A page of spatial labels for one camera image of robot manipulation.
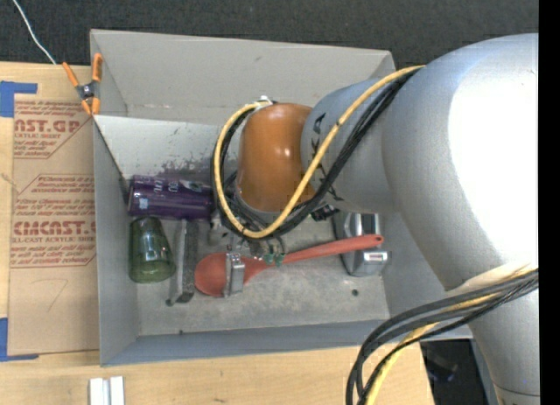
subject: purple cylinder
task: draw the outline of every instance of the purple cylinder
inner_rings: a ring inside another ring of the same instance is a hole
[[[129,190],[129,214],[178,220],[209,220],[214,209],[210,185],[179,176],[134,175]]]

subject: green bottle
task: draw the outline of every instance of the green bottle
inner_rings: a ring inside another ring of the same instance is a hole
[[[130,223],[129,277],[135,283],[158,283],[175,273],[172,250],[161,221],[140,217]]]

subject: label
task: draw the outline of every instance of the label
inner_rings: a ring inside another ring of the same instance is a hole
[[[89,120],[79,103],[18,101],[14,158],[49,158]]]
[[[95,257],[92,175],[38,175],[18,194],[12,268],[80,266]]]

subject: orange plastic utensil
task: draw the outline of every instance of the orange plastic utensil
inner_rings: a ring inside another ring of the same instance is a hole
[[[373,248],[382,243],[383,237],[378,234],[359,235],[289,253],[284,257],[283,264]],[[243,285],[261,271],[273,266],[267,265],[264,261],[249,257],[243,257],[242,259],[245,263]],[[198,291],[205,295],[222,297],[224,287],[226,286],[226,253],[212,253],[202,259],[194,270],[194,285]]]

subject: white wire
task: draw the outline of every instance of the white wire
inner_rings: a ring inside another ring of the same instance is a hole
[[[32,29],[32,25],[29,22],[29,19],[27,19],[27,16],[25,15],[24,9],[22,9],[21,5],[19,5],[18,0],[11,0],[14,5],[17,7],[17,9],[19,10],[19,13],[21,15],[21,17],[24,19],[25,25],[27,26],[27,30],[29,30],[29,33],[31,34],[31,37],[33,38],[33,41],[35,41],[35,44],[37,45],[37,47],[43,51],[43,53],[46,55],[46,57],[51,61],[51,63],[53,63],[54,65],[56,65],[56,60],[53,58],[53,56],[45,49],[45,47],[39,42],[39,40],[37,39],[37,37],[35,36],[35,32],[33,32]]]

